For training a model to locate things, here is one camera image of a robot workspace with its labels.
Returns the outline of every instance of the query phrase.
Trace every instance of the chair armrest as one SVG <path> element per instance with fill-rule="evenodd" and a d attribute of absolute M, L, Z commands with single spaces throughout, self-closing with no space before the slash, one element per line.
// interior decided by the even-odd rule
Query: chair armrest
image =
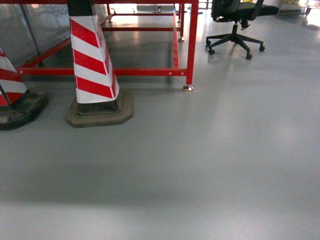
<path fill-rule="evenodd" d="M 262 4 L 264 3 L 264 0 L 257 0 L 254 9 L 252 10 L 251 16 L 248 18 L 248 20 L 253 21 L 258 16 L 260 9 L 262 7 Z"/>

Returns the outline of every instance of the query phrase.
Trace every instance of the chair base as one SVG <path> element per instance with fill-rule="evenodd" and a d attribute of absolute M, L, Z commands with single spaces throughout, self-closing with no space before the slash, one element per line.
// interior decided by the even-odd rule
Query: chair base
<path fill-rule="evenodd" d="M 244 48 L 246 50 L 246 59 L 250 60 L 252 58 L 252 54 L 250 53 L 250 48 L 247 46 L 246 42 L 251 42 L 251 43 L 256 43 L 256 44 L 260 44 L 260 48 L 259 50 L 261 52 L 263 52 L 266 47 L 264 46 L 264 42 L 251 38 L 251 37 L 247 37 L 247 36 L 243 36 L 237 33 L 238 30 L 238 24 L 235 23 L 233 25 L 233 29 L 232 29 L 232 33 L 230 34 L 222 34 L 222 35 L 215 35 L 215 36 L 207 36 L 206 37 L 206 45 L 209 47 L 209 54 L 213 55 L 215 54 L 215 50 L 213 50 L 213 47 L 218 46 L 220 44 L 226 43 L 228 41 L 231 41 L 235 44 L 239 44 L 242 48 Z M 214 43 L 211 44 L 211 41 L 209 41 L 209 39 L 220 39 Z"/>

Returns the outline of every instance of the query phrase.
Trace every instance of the adjustable foot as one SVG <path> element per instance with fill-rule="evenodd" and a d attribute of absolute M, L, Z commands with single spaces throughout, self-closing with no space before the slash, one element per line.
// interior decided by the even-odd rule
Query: adjustable foot
<path fill-rule="evenodd" d="M 182 90 L 184 92 L 191 93 L 191 92 L 193 92 L 195 90 L 195 88 L 192 85 L 187 84 L 182 88 Z"/>

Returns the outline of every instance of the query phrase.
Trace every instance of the white stripe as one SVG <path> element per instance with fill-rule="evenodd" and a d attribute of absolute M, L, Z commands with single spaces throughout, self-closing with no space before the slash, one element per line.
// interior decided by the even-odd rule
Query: white stripe
<path fill-rule="evenodd" d="M 80 90 L 78 88 L 76 89 L 76 101 L 79 104 L 94 104 L 94 103 L 110 102 L 113 100 L 115 100 L 115 98 L 101 96 L 98 94 Z"/>
<path fill-rule="evenodd" d="M 97 14 L 93 16 L 71 16 L 70 19 L 94 33 L 98 32 Z"/>
<path fill-rule="evenodd" d="M 102 52 L 102 57 L 103 59 L 106 59 L 106 40 L 105 40 L 105 36 L 102 33 L 102 38 L 101 38 L 101 52 Z"/>
<path fill-rule="evenodd" d="M 111 63 L 111 58 L 109 57 L 109 72 L 108 72 L 108 76 L 110 76 L 111 79 L 112 79 L 112 69 L 113 69 L 113 67 L 112 67 L 112 63 Z"/>
<path fill-rule="evenodd" d="M 80 53 L 102 62 L 105 61 L 105 58 L 102 56 L 101 50 L 98 47 L 95 47 L 74 35 L 71 35 L 71 45 L 74 50 L 77 50 Z"/>
<path fill-rule="evenodd" d="M 12 72 L 17 72 L 17 70 L 12 65 L 12 63 L 9 61 L 9 59 L 4 56 L 0 56 L 0 69 L 9 70 Z"/>
<path fill-rule="evenodd" d="M 120 87 L 119 87 L 117 78 L 115 78 L 115 96 L 114 96 L 114 99 L 116 99 L 118 97 L 119 90 L 120 90 Z"/>
<path fill-rule="evenodd" d="M 73 64 L 73 68 L 75 76 L 107 87 L 110 87 L 112 85 L 112 78 L 110 75 L 105 75 L 96 71 L 92 71 L 86 67 L 80 66 L 75 63 Z"/>
<path fill-rule="evenodd" d="M 28 89 L 24 82 L 19 81 L 9 81 L 0 79 L 0 85 L 6 93 L 24 94 Z"/>

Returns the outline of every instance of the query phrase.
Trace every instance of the chair seat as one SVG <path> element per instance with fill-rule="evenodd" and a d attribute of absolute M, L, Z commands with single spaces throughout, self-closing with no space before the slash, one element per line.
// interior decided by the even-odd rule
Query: chair seat
<path fill-rule="evenodd" d="M 241 2 L 237 11 L 231 14 L 224 14 L 222 10 L 221 16 L 229 20 L 248 19 L 252 14 L 255 5 L 256 4 L 253 2 Z M 276 6 L 262 5 L 258 16 L 276 15 L 278 12 L 279 8 L 277 8 Z"/>

